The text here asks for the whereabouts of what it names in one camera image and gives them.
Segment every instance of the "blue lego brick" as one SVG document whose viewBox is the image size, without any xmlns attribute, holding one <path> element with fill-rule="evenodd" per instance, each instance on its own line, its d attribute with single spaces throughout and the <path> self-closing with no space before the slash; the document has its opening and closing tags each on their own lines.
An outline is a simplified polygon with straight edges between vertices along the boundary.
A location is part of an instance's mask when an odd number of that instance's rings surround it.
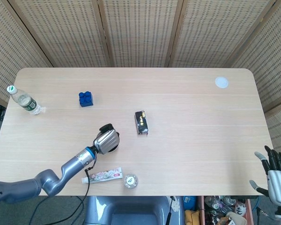
<svg viewBox="0 0 281 225">
<path fill-rule="evenodd" d="M 89 91 L 86 91 L 85 93 L 80 92 L 79 93 L 79 103 L 80 103 L 81 107 L 94 105 L 92 93 L 90 93 Z"/>
</svg>

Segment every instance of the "robotic arm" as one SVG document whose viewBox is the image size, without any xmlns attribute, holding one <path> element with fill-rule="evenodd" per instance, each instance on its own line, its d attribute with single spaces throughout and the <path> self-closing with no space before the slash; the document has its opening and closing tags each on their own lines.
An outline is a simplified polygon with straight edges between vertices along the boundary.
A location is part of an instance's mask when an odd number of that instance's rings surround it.
<svg viewBox="0 0 281 225">
<path fill-rule="evenodd" d="M 53 170 L 44 170 L 35 178 L 13 183 L 0 182 L 0 201 L 15 203 L 36 197 L 43 189 L 48 196 L 58 194 L 66 183 L 84 167 L 96 160 L 97 153 L 106 154 L 114 151 L 119 144 L 119 133 L 112 124 L 101 127 L 93 142 L 61 167 L 62 176 L 59 178 Z"/>
</svg>

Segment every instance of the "folding screen panel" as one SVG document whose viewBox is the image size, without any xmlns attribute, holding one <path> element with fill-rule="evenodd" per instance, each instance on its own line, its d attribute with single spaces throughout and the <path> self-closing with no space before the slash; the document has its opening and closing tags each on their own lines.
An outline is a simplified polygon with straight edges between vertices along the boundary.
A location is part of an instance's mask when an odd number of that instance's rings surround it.
<svg viewBox="0 0 281 225">
<path fill-rule="evenodd" d="M 188 0 L 169 67 L 223 67 L 269 2 Z"/>
<path fill-rule="evenodd" d="M 11 0 L 56 67 L 106 67 L 109 59 L 91 0 Z"/>
<path fill-rule="evenodd" d="M 281 5 L 250 41 L 233 67 L 253 72 L 265 111 L 281 103 Z"/>
<path fill-rule="evenodd" d="M 164 67 L 178 0 L 99 0 L 116 67 Z"/>
<path fill-rule="evenodd" d="M 0 104 L 7 106 L 6 87 L 25 67 L 50 67 L 0 0 Z"/>
</svg>

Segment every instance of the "white round lid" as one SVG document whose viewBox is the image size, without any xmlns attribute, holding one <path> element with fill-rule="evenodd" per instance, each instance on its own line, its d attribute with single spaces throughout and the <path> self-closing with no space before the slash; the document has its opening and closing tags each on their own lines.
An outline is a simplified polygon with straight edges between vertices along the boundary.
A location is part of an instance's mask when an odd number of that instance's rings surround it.
<svg viewBox="0 0 281 225">
<path fill-rule="evenodd" d="M 226 77 L 219 76 L 219 77 L 216 78 L 215 84 L 216 84 L 219 88 L 227 88 L 228 85 L 229 85 L 229 81 L 227 80 Z"/>
<path fill-rule="evenodd" d="M 7 91 L 9 92 L 9 94 L 15 94 L 15 93 L 17 93 L 18 90 L 15 86 L 10 85 L 7 87 Z"/>
<path fill-rule="evenodd" d="M 134 179 L 133 176 L 129 176 L 129 177 L 126 178 L 126 182 L 129 185 L 133 185 L 135 183 L 135 179 Z"/>
</svg>

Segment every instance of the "light wood tabletop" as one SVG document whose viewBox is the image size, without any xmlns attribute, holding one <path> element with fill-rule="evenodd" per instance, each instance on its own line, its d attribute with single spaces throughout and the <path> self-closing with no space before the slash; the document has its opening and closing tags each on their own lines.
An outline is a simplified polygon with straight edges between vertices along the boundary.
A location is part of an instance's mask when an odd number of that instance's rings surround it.
<svg viewBox="0 0 281 225">
<path fill-rule="evenodd" d="M 227 88 L 215 84 L 229 81 Z M 118 149 L 99 155 L 93 173 L 122 167 L 139 178 L 91 184 L 89 195 L 257 195 L 266 188 L 255 151 L 272 146 L 254 77 L 230 68 L 25 68 L 15 86 L 44 107 L 30 115 L 10 99 L 0 131 L 0 181 L 34 178 L 60 167 L 112 123 Z M 81 108 L 79 92 L 94 105 Z M 134 113 L 145 110 L 149 134 Z M 84 171 L 59 195 L 84 195 Z"/>
</svg>

